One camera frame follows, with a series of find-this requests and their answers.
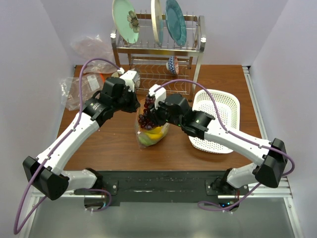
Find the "dark red grape bunch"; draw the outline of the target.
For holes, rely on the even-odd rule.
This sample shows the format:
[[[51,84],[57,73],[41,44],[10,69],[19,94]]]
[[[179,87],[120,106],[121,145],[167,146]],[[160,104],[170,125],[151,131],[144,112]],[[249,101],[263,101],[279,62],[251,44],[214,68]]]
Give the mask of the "dark red grape bunch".
[[[155,128],[155,124],[151,122],[149,118],[149,105],[153,102],[154,100],[150,96],[146,96],[145,99],[141,101],[138,114],[138,124],[142,129],[152,130]]]

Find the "yellow banana bunch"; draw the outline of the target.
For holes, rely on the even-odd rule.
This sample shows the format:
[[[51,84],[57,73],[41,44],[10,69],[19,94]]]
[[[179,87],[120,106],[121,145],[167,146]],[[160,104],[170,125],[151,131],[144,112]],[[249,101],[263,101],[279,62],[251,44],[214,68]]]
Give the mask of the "yellow banana bunch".
[[[145,134],[152,140],[158,141],[164,137],[165,128],[163,126],[156,127],[151,130],[145,130]]]

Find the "green cabbage toy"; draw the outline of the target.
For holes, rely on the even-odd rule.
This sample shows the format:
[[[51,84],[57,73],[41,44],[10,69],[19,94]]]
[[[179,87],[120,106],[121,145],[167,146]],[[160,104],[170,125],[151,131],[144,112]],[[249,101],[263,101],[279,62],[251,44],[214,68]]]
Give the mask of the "green cabbage toy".
[[[147,135],[145,134],[139,134],[137,136],[139,143],[142,146],[148,147],[156,144],[157,142],[155,140],[150,139]]]

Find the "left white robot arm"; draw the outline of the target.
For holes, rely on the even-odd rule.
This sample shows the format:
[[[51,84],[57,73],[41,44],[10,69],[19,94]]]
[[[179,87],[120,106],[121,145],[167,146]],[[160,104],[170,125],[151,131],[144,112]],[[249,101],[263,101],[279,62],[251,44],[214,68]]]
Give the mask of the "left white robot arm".
[[[136,96],[137,79],[129,71],[120,77],[106,79],[101,91],[88,99],[68,128],[36,158],[23,161],[27,180],[50,200],[66,191],[85,188],[98,194],[103,188],[102,177],[92,169],[67,172],[65,165],[83,142],[117,111],[134,113],[140,106]]]

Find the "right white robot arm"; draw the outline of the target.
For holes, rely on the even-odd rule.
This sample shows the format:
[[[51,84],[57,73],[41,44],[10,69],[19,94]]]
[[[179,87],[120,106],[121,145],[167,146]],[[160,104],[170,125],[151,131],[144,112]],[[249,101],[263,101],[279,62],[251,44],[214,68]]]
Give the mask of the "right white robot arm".
[[[164,101],[156,100],[148,110],[154,124],[173,124],[190,137],[218,143],[251,161],[247,166],[227,170],[220,183],[223,193],[231,195],[241,186],[254,182],[270,188],[279,186],[288,162],[282,140],[268,141],[224,128],[214,116],[193,110],[180,94],[169,95]]]

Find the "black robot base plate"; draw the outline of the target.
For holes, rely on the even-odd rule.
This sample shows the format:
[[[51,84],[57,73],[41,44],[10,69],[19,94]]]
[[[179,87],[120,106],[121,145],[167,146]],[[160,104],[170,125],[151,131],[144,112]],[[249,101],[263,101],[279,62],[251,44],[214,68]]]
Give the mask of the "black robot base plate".
[[[102,188],[112,195],[112,206],[122,202],[197,203],[219,200],[212,186],[224,171],[100,171]]]

